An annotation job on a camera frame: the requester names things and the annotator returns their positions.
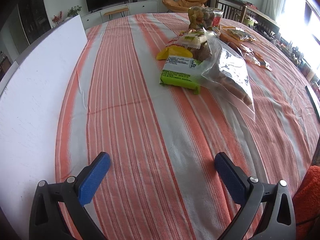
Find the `white tv cabinet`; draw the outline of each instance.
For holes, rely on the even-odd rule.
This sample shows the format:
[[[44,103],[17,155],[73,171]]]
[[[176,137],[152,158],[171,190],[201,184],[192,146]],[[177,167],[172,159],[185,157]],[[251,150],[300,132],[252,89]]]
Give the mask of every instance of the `white tv cabinet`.
[[[91,28],[95,25],[107,22],[110,20],[109,16],[104,16],[106,12],[115,11],[127,7],[129,11],[124,12],[125,16],[135,15],[139,13],[156,13],[158,12],[158,1],[142,1],[117,5],[109,8],[102,9],[100,11],[87,14],[81,17],[84,29]],[[112,15],[112,18],[120,18],[121,13]]]

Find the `blue textured grip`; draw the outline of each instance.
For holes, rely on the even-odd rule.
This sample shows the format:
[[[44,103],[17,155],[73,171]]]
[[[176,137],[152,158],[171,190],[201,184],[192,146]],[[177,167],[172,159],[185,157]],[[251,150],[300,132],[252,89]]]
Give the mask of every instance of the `blue textured grip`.
[[[226,185],[233,201],[236,204],[243,205],[246,203],[246,188],[241,179],[224,158],[217,154],[214,159],[214,166],[221,177],[224,185]]]
[[[82,206],[91,202],[101,181],[110,168],[110,163],[110,156],[108,154],[104,154],[80,185],[78,199]]]

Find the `striped tablecloth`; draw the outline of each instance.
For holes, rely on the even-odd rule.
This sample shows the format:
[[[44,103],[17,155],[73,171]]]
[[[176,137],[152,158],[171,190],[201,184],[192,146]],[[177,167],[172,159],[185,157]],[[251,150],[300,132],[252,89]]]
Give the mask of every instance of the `striped tablecloth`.
[[[164,61],[156,55],[188,22],[187,14],[140,14],[87,30],[61,109],[56,180],[110,154],[112,166],[86,206],[110,240],[217,239],[239,208],[214,169],[220,151],[262,182],[286,180],[292,195],[311,163],[320,125],[307,81],[243,25],[221,22],[252,33],[250,47],[273,68],[247,66],[255,122],[207,89],[193,95],[159,85]],[[246,237],[261,214],[262,207]]]

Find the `white partition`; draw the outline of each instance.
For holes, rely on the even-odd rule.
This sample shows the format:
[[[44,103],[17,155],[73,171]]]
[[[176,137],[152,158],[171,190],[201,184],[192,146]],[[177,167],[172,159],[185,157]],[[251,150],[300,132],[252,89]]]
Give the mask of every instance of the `white partition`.
[[[0,206],[22,239],[37,183],[55,183],[61,106],[86,43],[78,15],[34,42],[0,82]]]

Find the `red plant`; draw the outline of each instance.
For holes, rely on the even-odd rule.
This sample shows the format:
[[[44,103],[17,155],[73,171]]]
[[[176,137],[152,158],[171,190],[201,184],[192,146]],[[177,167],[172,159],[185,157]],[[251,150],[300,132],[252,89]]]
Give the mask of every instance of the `red plant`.
[[[53,18],[52,18],[52,21],[53,21],[54,23],[60,23],[61,20],[62,20],[62,11],[60,11],[59,16],[55,16],[55,15],[54,15]]]

